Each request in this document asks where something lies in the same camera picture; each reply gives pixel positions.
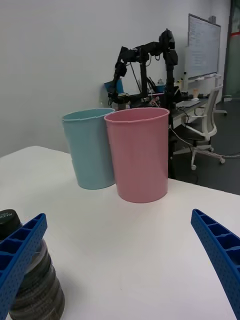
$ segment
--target white wall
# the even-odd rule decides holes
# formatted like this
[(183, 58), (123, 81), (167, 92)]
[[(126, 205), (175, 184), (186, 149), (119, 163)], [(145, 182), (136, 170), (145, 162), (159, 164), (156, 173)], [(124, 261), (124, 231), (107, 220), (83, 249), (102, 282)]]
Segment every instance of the white wall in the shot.
[[(188, 13), (228, 23), (230, 0), (212, 1), (222, 3), (219, 12), (208, 0), (1, 0), (0, 157), (32, 145), (67, 151), (61, 117), (105, 102), (101, 86), (112, 80), (121, 46), (158, 41), (169, 28), (179, 79)], [(148, 74), (157, 80), (165, 73), (163, 58), (153, 59)], [(131, 70), (123, 84), (136, 91)]]

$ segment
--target whiteboard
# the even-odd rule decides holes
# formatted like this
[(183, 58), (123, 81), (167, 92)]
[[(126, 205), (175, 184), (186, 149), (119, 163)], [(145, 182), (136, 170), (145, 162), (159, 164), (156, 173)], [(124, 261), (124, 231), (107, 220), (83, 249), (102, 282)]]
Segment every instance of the whiteboard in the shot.
[(218, 72), (221, 27), (189, 14), (188, 16), (188, 78)]

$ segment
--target perforated blue plastic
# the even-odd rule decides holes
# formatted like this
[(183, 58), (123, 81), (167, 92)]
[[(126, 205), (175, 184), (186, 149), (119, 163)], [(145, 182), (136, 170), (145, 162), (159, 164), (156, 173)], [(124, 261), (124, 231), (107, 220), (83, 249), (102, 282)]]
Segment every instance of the perforated blue plastic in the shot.
[(47, 229), (44, 213), (0, 242), (0, 320), (5, 320)]
[(240, 238), (197, 209), (192, 211), (191, 225), (240, 320)]

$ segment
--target pink cup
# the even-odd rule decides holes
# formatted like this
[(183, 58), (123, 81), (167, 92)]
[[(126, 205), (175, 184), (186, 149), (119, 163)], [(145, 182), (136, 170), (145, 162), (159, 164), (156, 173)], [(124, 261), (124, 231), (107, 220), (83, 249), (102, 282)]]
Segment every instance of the pink cup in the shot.
[(168, 192), (169, 111), (142, 107), (104, 117), (119, 196), (148, 203)]

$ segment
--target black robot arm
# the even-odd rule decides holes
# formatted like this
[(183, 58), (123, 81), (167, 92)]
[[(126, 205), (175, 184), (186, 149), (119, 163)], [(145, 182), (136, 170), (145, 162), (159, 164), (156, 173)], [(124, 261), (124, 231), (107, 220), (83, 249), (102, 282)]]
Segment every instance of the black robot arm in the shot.
[[(159, 42), (150, 42), (137, 46), (133, 49), (121, 47), (117, 62), (115, 64), (115, 72), (111, 86), (108, 89), (108, 97), (110, 102), (124, 104), (128, 102), (144, 101), (148, 97), (147, 84), (147, 68), (146, 62), (150, 55), (158, 57), (163, 53), (166, 64), (166, 106), (171, 104), (170, 96), (174, 94), (174, 66), (178, 64), (178, 55), (175, 51), (175, 41), (170, 30), (166, 29), (159, 37)], [(120, 77), (124, 77), (127, 72), (127, 64), (132, 62), (140, 63), (141, 73), (141, 92), (135, 95), (119, 96), (117, 92), (117, 83)]]

